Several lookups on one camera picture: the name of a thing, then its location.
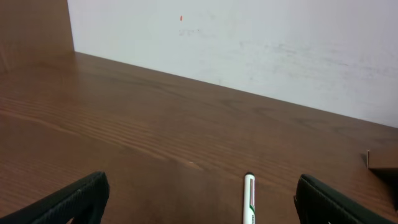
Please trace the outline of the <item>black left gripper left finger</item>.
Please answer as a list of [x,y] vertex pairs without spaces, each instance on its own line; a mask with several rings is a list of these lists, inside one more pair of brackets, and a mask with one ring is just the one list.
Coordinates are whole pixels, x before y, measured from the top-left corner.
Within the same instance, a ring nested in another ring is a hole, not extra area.
[[97,171],[2,217],[1,223],[100,224],[108,199],[109,184],[106,174]]

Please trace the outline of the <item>black cap whiteboard marker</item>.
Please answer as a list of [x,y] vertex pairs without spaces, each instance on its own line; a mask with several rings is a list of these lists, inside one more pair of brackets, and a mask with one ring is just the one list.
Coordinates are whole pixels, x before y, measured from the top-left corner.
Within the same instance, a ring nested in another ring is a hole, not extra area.
[[255,186],[256,179],[254,174],[247,172],[244,176],[243,224],[256,223]]

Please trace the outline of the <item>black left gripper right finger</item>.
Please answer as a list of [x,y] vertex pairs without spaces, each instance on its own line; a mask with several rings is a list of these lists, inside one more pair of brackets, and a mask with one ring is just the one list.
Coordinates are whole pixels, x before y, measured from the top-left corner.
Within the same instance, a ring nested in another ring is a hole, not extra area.
[[298,180],[294,204],[301,224],[394,224],[307,174]]

